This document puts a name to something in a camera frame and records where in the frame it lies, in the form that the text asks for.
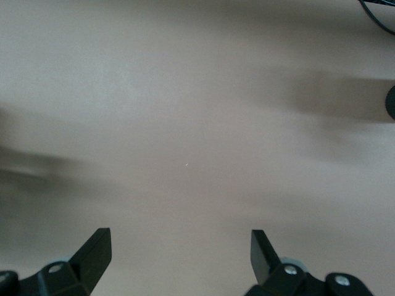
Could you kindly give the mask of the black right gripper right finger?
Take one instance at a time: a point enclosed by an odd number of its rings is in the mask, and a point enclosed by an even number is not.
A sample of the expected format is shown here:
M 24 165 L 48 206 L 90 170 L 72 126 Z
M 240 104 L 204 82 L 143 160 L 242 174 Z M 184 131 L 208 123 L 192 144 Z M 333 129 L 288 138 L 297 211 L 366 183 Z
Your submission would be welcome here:
M 301 261 L 277 255 L 263 230 L 251 232 L 250 259 L 257 284 L 246 296 L 326 294 L 325 283 L 313 277 Z

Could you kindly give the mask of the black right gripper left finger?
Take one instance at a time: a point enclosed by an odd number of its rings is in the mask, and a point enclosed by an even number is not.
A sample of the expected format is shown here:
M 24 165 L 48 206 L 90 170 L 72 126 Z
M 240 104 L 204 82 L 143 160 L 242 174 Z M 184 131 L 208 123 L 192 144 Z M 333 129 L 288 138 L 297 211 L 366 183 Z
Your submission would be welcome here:
M 111 232 L 99 228 L 67 261 L 54 261 L 22 279 L 19 295 L 91 295 L 111 262 Z

